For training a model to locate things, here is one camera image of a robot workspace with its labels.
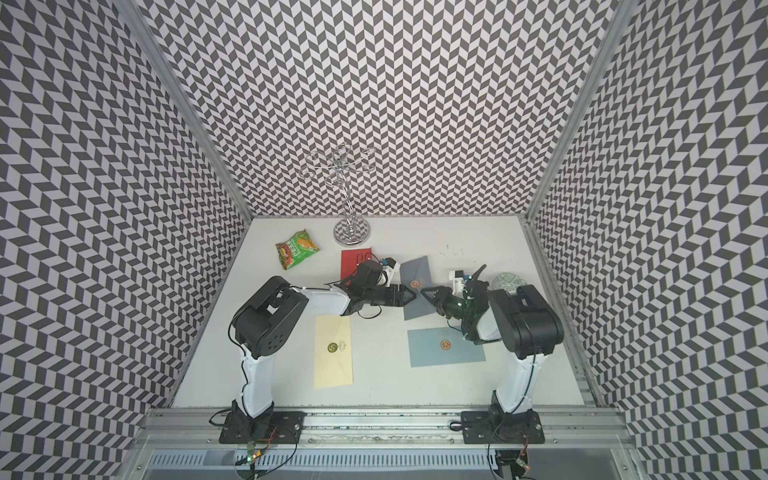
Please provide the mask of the red envelope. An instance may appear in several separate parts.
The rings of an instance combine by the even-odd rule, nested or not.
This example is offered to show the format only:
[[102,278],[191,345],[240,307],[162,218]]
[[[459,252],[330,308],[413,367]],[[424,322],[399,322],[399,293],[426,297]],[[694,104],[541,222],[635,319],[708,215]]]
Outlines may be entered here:
[[359,264],[372,258],[373,254],[370,248],[342,250],[340,278],[344,280],[353,275]]

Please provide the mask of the dark grey envelope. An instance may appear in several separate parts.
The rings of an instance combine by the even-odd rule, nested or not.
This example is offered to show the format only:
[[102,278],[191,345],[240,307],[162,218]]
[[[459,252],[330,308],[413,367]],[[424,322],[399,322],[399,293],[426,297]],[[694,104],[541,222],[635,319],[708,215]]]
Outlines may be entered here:
[[421,294],[423,288],[433,286],[427,256],[406,261],[400,267],[400,281],[414,291],[417,297],[403,307],[406,321],[424,317],[435,312],[434,307]]

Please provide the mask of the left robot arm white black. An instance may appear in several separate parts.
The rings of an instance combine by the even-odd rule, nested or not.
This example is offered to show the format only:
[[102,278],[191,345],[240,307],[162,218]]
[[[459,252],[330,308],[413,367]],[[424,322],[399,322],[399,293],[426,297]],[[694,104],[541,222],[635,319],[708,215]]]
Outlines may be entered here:
[[416,298],[416,290],[393,284],[375,260],[363,261],[352,274],[325,288],[295,286],[281,276],[269,278],[237,310],[228,327],[230,340],[243,354],[244,385],[235,408],[249,419],[273,409],[275,354],[303,317],[347,317],[365,306],[401,308]]

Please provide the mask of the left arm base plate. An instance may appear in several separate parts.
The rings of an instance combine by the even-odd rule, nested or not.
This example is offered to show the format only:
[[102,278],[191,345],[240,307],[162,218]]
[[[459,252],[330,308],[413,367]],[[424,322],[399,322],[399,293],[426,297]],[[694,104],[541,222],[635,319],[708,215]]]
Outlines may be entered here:
[[250,417],[233,401],[224,420],[219,443],[296,444],[301,438],[305,418],[303,411],[275,411],[274,406],[256,417]]

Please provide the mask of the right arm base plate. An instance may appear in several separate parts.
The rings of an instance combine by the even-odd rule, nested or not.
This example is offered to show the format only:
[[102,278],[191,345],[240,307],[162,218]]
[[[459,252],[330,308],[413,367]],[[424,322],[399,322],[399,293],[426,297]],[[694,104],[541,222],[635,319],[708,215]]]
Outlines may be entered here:
[[449,427],[460,432],[465,444],[540,445],[545,435],[539,414],[532,408],[514,407],[503,410],[496,393],[486,410],[462,411],[458,421]]

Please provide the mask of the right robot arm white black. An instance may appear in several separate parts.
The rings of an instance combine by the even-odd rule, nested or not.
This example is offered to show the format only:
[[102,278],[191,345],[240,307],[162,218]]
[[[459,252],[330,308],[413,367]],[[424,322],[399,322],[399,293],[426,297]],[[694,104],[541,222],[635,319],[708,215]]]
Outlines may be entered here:
[[532,411],[539,371],[564,340],[562,321],[537,288],[526,284],[513,292],[493,290],[488,282],[472,278],[461,296],[446,286],[424,288],[421,295],[438,315],[459,322],[465,340],[505,347],[505,371],[492,393],[491,418],[499,423]]

